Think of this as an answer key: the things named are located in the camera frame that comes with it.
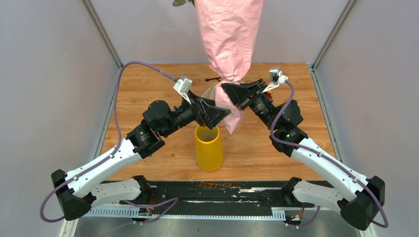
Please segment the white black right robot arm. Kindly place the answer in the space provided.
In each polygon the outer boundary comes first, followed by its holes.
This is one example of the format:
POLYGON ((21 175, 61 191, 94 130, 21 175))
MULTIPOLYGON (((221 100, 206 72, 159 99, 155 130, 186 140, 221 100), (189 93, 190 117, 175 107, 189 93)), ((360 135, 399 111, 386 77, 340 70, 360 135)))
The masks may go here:
POLYGON ((383 219, 379 226, 389 226, 383 209, 385 182, 378 176, 367 177, 349 168, 301 130, 299 124, 303 118, 293 95, 275 106, 269 95, 271 85, 262 79, 251 83, 224 83, 221 87, 237 109, 251 109, 269 128, 269 138, 277 151, 307 165, 329 182, 330 187, 325 187, 291 178, 282 192, 286 205, 301 202, 327 208, 362 231, 376 223, 378 214, 383 219))

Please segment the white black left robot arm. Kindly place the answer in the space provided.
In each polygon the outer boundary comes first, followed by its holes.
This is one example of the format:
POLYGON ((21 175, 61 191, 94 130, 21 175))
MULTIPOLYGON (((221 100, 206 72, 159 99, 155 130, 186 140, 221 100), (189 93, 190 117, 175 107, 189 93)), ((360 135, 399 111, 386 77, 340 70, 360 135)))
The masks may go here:
POLYGON ((152 102, 143 113, 143 120, 116 146, 91 162, 71 171, 58 169, 51 174, 56 195, 67 221, 78 219, 93 207, 114 201, 136 200, 145 204, 151 190, 143 177, 104 183, 104 180, 124 167, 151 156, 165 145, 167 138, 179 129, 196 122, 213 129, 231 111, 215 105, 215 101, 188 92, 189 99, 171 109, 163 100, 152 102))

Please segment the white printed ribbon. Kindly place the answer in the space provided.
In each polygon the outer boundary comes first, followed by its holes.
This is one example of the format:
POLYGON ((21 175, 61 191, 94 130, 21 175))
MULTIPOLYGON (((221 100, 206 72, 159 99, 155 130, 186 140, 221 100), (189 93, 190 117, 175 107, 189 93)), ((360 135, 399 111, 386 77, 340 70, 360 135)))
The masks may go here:
POLYGON ((202 97, 207 98, 207 99, 211 99, 214 101, 221 101, 224 99, 224 90, 221 87, 222 83, 219 82, 216 85, 210 87, 209 89, 207 89, 203 94, 202 97))

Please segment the pink flower bouquet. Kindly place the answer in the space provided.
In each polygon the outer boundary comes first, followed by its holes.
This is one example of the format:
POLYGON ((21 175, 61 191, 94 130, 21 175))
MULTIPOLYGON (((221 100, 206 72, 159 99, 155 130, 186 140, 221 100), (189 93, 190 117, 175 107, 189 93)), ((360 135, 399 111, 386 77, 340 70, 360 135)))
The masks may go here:
MULTIPOLYGON (((191 0, 196 11, 202 44, 209 67, 221 77, 221 83, 242 82, 251 60, 264 6, 262 0, 191 0)), ((243 119, 228 96, 216 106, 231 110, 224 119, 232 134, 243 119)))

